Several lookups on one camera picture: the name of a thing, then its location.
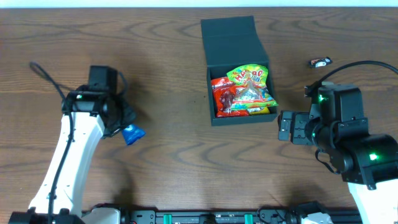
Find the blue Oreo cookie pack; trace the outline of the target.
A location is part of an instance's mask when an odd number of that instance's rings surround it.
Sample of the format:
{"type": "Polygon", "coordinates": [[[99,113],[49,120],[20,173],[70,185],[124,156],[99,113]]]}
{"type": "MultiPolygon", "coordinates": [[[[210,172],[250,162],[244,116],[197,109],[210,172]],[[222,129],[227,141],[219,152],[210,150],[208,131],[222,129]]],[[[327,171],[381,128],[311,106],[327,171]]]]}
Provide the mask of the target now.
{"type": "Polygon", "coordinates": [[[122,130],[122,136],[127,146],[134,144],[137,140],[143,138],[146,132],[134,124],[130,124],[122,130]]]}

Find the yellow sweets bag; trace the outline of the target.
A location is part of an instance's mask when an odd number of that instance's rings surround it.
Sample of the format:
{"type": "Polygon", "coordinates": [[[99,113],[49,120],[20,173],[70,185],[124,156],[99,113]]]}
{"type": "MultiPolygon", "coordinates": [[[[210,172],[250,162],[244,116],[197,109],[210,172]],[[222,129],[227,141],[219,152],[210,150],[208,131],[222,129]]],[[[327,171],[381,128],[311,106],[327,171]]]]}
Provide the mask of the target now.
{"type": "Polygon", "coordinates": [[[269,114],[270,111],[268,107],[258,107],[258,108],[249,108],[247,109],[250,115],[259,115],[259,114],[269,114]]]}

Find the green Haribo gummy bag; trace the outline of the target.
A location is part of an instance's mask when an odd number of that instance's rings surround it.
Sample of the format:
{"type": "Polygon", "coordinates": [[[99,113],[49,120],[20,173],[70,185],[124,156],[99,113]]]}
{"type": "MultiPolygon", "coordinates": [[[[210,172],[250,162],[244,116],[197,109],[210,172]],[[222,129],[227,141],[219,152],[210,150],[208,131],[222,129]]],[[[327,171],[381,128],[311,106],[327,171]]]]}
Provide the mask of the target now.
{"type": "Polygon", "coordinates": [[[267,67],[258,64],[242,65],[228,72],[228,79],[234,83],[231,110],[277,106],[267,88],[268,74],[267,67]]]}

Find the black Mars mini bar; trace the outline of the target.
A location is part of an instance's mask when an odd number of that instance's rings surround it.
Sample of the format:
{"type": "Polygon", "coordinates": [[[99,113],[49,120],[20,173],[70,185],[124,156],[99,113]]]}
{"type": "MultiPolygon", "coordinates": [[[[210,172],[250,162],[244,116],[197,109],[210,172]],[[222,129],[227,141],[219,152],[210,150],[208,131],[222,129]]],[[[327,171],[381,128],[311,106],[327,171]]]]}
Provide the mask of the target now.
{"type": "Polygon", "coordinates": [[[323,58],[316,58],[312,59],[308,62],[308,65],[310,68],[318,68],[318,67],[324,67],[329,64],[332,64],[333,61],[330,57],[323,57],[323,58]]]}

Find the red candy bag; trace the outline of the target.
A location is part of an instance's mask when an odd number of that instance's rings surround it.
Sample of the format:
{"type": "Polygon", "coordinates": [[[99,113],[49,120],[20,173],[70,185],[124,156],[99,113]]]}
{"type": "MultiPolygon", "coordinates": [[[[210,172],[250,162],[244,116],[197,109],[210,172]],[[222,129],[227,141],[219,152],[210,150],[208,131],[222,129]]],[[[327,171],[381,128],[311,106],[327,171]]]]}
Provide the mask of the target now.
{"type": "Polygon", "coordinates": [[[235,83],[228,77],[216,78],[211,81],[211,88],[216,103],[216,117],[249,116],[247,110],[232,110],[231,105],[235,97],[233,87],[235,83]]]}

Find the black gift box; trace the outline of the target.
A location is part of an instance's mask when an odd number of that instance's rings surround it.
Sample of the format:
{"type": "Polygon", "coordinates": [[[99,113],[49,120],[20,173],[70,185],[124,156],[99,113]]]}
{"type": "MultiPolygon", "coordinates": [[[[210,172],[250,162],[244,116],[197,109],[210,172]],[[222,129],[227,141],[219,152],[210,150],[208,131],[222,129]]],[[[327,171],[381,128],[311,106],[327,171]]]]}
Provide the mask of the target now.
{"type": "Polygon", "coordinates": [[[257,35],[253,16],[202,19],[201,34],[206,57],[206,85],[212,126],[272,122],[277,107],[269,114],[218,118],[211,81],[221,78],[232,69],[246,64],[270,68],[269,57],[257,35]]]}

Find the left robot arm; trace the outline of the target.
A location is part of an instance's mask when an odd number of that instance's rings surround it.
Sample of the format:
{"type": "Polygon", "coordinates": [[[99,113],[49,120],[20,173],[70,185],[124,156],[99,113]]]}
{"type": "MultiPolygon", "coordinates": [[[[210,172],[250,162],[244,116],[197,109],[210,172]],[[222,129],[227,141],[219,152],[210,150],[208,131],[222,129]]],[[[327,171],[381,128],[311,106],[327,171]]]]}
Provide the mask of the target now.
{"type": "Polygon", "coordinates": [[[61,132],[44,181],[27,211],[12,212],[9,223],[123,223],[120,208],[82,210],[91,160],[100,140],[111,138],[134,121],[136,114],[118,91],[123,74],[92,65],[88,83],[61,94],[61,132]]]}

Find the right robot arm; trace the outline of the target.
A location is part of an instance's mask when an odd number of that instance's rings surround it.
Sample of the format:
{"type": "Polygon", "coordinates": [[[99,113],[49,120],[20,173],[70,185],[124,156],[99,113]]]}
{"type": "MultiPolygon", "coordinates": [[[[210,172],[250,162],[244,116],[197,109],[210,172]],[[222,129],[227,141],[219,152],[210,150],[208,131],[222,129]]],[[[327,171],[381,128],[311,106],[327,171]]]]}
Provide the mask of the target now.
{"type": "Polygon", "coordinates": [[[363,223],[397,223],[397,140],[370,134],[356,85],[326,82],[305,94],[310,111],[280,112],[279,140],[328,154],[325,167],[348,184],[363,223]]]}

